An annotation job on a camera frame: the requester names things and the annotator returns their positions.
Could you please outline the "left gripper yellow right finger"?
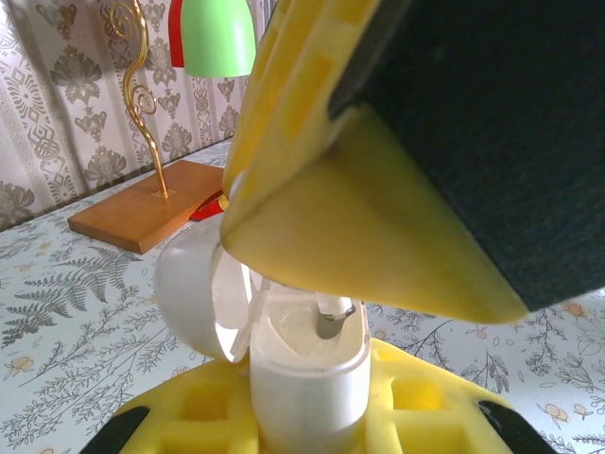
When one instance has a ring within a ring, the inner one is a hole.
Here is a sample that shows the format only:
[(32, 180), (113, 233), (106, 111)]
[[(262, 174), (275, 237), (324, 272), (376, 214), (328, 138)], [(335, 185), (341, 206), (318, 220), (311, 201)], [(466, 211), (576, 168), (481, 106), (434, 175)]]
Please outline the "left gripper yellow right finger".
[(365, 453), (553, 453), (509, 402), (475, 383), (372, 340)]

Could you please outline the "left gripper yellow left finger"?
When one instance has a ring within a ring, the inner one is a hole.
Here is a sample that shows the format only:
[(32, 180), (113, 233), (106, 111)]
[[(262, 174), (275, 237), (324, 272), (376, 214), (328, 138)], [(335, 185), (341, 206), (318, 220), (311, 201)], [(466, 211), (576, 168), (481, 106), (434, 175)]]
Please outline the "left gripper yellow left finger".
[(123, 405), (84, 453), (258, 453), (249, 366), (205, 363)]

